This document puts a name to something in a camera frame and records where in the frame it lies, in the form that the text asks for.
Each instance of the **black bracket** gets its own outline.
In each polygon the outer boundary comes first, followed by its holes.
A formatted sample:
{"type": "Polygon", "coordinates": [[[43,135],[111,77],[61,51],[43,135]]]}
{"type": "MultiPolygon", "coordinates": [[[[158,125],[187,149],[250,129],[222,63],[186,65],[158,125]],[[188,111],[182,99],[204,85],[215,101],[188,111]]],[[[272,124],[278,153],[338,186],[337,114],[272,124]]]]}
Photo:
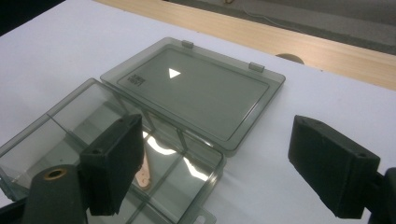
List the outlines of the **black bracket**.
{"type": "Polygon", "coordinates": [[[380,158],[327,124],[296,116],[289,160],[340,218],[361,218],[364,207],[371,223],[396,223],[396,168],[379,174],[380,158]]]}
{"type": "Polygon", "coordinates": [[[32,181],[22,223],[88,223],[112,216],[120,206],[144,157],[142,117],[116,120],[79,158],[80,164],[50,167],[32,181]]]}

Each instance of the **clear plastic box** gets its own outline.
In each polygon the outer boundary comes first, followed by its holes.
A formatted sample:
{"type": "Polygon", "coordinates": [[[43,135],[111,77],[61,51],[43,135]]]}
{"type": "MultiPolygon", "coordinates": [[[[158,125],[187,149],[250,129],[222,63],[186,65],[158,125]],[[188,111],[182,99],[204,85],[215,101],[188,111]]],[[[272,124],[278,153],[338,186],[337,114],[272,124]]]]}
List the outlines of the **clear plastic box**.
{"type": "Polygon", "coordinates": [[[225,165],[284,77],[165,38],[90,79],[0,148],[0,187],[17,201],[32,178],[79,153],[115,120],[143,116],[150,186],[134,180],[114,217],[90,223],[192,223],[225,165]]]}

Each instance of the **open hinged case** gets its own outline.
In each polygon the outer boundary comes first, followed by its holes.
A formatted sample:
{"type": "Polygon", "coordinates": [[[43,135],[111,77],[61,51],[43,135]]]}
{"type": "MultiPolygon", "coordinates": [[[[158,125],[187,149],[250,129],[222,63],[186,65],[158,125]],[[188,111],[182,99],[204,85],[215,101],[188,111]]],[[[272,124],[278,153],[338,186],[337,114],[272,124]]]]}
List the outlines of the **open hinged case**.
{"type": "Polygon", "coordinates": [[[115,120],[143,116],[150,183],[134,180],[120,212],[90,223],[191,223],[285,78],[255,63],[165,38],[90,79],[1,147],[0,186],[16,201],[32,178],[78,155],[115,120]]]}

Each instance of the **wooden table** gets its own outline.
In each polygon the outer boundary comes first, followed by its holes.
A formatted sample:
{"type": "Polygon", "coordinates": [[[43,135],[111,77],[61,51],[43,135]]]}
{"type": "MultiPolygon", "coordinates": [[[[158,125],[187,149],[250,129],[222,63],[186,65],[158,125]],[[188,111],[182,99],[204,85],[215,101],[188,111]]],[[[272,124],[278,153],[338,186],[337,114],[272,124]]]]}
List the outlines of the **wooden table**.
{"type": "Polygon", "coordinates": [[[162,0],[97,1],[266,53],[294,54],[308,66],[396,90],[393,55],[162,0]]]}

